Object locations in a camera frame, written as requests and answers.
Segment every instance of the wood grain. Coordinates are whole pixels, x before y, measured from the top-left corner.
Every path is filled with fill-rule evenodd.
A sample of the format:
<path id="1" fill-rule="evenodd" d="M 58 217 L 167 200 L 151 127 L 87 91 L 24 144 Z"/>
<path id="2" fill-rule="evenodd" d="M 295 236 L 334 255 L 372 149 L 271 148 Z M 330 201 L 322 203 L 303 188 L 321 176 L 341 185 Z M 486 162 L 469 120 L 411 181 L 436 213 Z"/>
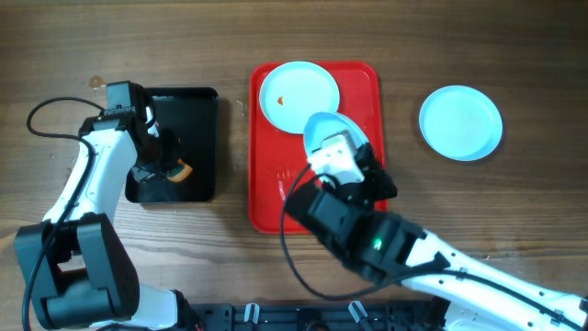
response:
<path id="1" fill-rule="evenodd" d="M 317 302 L 295 281 L 274 236 L 246 216 L 248 78 L 265 62 L 363 60 L 379 73 L 391 207 L 473 257 L 544 286 L 588 294 L 588 10 L 571 1 L 44 1 L 0 2 L 0 330 L 19 329 L 24 281 L 13 249 L 59 196 L 74 143 L 41 139 L 28 112 L 89 86 L 211 86 L 221 98 L 218 195 L 145 207 L 121 198 L 115 226 L 141 281 L 191 302 Z M 504 139 L 491 157 L 456 163 L 417 128 L 441 86 L 478 88 L 496 103 Z M 44 131 L 77 131 L 90 108 L 39 114 Z M 288 239 L 325 292 L 366 284 L 315 240 Z M 368 299 L 414 298 L 390 288 Z"/>

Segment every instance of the blue plate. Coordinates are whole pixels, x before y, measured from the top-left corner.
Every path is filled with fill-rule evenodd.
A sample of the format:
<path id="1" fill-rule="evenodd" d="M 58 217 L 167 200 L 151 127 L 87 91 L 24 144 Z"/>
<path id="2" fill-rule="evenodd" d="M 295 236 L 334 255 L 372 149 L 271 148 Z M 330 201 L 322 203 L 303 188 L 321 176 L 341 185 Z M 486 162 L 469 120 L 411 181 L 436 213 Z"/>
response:
<path id="1" fill-rule="evenodd" d="M 490 154 L 503 136 L 503 120 L 492 101 L 467 86 L 446 86 L 421 106 L 421 133 L 438 153 L 474 161 Z"/>
<path id="2" fill-rule="evenodd" d="M 317 112 L 339 109 L 339 87 L 329 72 L 314 63 L 291 62 L 274 69 L 261 84 L 259 103 L 278 129 L 301 134 Z"/>
<path id="3" fill-rule="evenodd" d="M 322 141 L 337 133 L 347 131 L 356 148 L 369 143 L 366 134 L 359 129 L 357 124 L 347 116 L 340 113 L 318 112 L 309 117 L 304 126 L 304 151 L 307 156 L 320 149 Z"/>

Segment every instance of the black cable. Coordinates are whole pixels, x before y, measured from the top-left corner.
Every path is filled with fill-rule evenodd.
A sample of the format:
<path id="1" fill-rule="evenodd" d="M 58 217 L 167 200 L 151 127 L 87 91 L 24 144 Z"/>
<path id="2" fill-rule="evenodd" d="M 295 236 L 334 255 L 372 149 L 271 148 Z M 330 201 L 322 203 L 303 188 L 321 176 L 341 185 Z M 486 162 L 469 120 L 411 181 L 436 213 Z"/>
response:
<path id="1" fill-rule="evenodd" d="M 35 260 L 35 264 L 33 265 L 33 269 L 30 271 L 30 275 L 28 276 L 27 286 L 25 288 L 25 293 L 23 295 L 23 301 L 22 301 L 22 327 L 25 331 L 30 331 L 30 320 L 28 317 L 28 303 L 30 302 L 30 298 L 32 296 L 33 287 L 35 285 L 35 279 L 37 278 L 37 273 L 39 272 L 40 264 L 42 263 L 43 258 L 45 258 L 45 255 L 49 251 L 49 248 L 52 245 L 53 240 L 55 239 L 55 236 L 59 232 L 59 229 L 61 228 L 63 222 L 65 221 L 65 218 L 67 217 L 67 215 L 69 215 L 69 213 L 74 208 L 75 202 L 77 201 L 78 196 L 80 195 L 80 192 L 82 191 L 82 188 L 84 187 L 85 181 L 87 180 L 87 178 L 90 174 L 90 170 L 92 169 L 92 165 L 94 164 L 94 157 L 95 157 L 95 152 L 94 152 L 94 148 L 92 147 L 92 144 L 87 142 L 86 140 L 78 137 L 78 136 L 75 136 L 72 134 L 63 134 L 63 133 L 39 132 L 39 131 L 36 131 L 35 129 L 32 128 L 30 123 L 31 123 L 35 113 L 37 111 L 39 111 L 39 109 L 43 108 L 44 106 L 47 106 L 50 103 L 57 102 L 57 101 L 82 102 L 82 103 L 85 103 L 86 105 L 96 107 L 96 108 L 100 109 L 100 111 L 104 111 L 104 108 L 100 107 L 99 105 L 95 104 L 94 102 L 84 100 L 79 97 L 56 97 L 56 98 L 52 98 L 52 99 L 41 102 L 33 110 L 31 110 L 30 113 L 28 114 L 27 129 L 32 134 L 38 135 L 39 137 L 70 139 L 70 140 L 74 140 L 74 141 L 83 143 L 84 146 L 88 149 L 88 161 L 85 164 L 84 172 L 80 176 L 80 180 L 78 181 L 77 186 L 73 190 L 72 197 L 70 198 L 70 200 L 65 205 L 65 208 L 63 209 L 62 216 L 60 216 L 60 218 L 57 220 L 57 222 L 53 225 L 53 229 L 51 230 L 51 232 L 49 233 L 47 238 L 45 238 L 45 241 L 43 242 L 43 247 L 39 251 L 39 254 L 37 255 L 37 259 Z"/>
<path id="2" fill-rule="evenodd" d="M 288 195 L 285 198 L 284 208 L 282 208 L 282 212 L 281 212 L 280 220 L 279 220 L 279 241 L 280 241 L 280 244 L 282 245 L 282 250 L 284 251 L 284 257 L 286 258 L 286 261 L 288 262 L 290 269 L 294 273 L 294 276 L 296 277 L 296 279 L 298 280 L 300 285 L 302 285 L 303 288 L 305 288 L 308 292 L 312 293 L 313 295 L 315 295 L 321 299 L 324 299 L 326 301 L 345 301 L 345 300 L 351 300 L 356 297 L 360 297 L 360 296 L 364 296 L 364 295 L 368 295 L 368 294 L 377 292 L 377 291 L 382 290 L 390 285 L 400 284 L 402 281 L 407 280 L 407 279 L 411 279 L 414 277 L 431 276 L 431 275 L 449 275 L 449 276 L 456 276 L 461 279 L 477 281 L 480 284 L 494 288 L 498 291 L 501 291 L 507 295 L 514 297 L 515 299 L 517 299 L 521 302 L 524 302 L 534 308 L 537 308 L 542 314 L 547 314 L 549 317 L 552 317 L 556 321 L 559 321 L 559 322 L 563 323 L 564 325 L 569 326 L 573 330 L 582 331 L 581 326 L 573 323 L 573 321 L 566 318 L 565 316 L 552 311 L 551 309 L 542 305 L 541 303 L 536 302 L 532 299 L 529 299 L 525 295 L 523 295 L 517 291 L 513 291 L 513 290 L 511 290 L 501 284 L 498 284 L 492 280 L 487 280 L 487 279 L 482 278 L 480 276 L 472 275 L 472 274 L 462 272 L 462 271 L 439 270 L 439 271 L 412 272 L 410 274 L 395 277 L 393 279 L 387 279 L 384 282 L 380 283 L 379 285 L 373 285 L 368 288 L 365 288 L 364 290 L 360 290 L 360 291 L 356 291 L 356 292 L 348 293 L 348 294 L 330 295 L 330 294 L 324 294 L 320 291 L 315 290 L 313 287 L 311 287 L 311 285 L 309 285 L 309 283 L 306 282 L 306 280 L 304 280 L 304 278 L 300 275 L 300 273 L 296 269 L 296 266 L 294 266 L 294 262 L 292 261 L 292 257 L 290 256 L 290 254 L 288 252 L 288 248 L 286 247 L 286 240 L 284 237 L 284 220 L 285 220 L 285 216 L 286 216 L 286 202 L 288 201 L 288 198 L 290 197 L 290 195 L 292 194 L 292 192 L 294 191 L 294 189 L 296 188 L 298 183 L 302 180 L 304 175 L 310 169 L 311 169 L 311 165 L 306 165 L 304 167 L 304 169 L 302 169 L 302 171 L 300 172 L 300 174 L 298 175 L 298 177 L 294 181 L 294 184 L 292 184 L 292 187 L 290 188 Z M 313 177 L 311 181 L 315 180 L 318 177 L 334 178 L 331 175 L 320 174 L 320 175 Z"/>

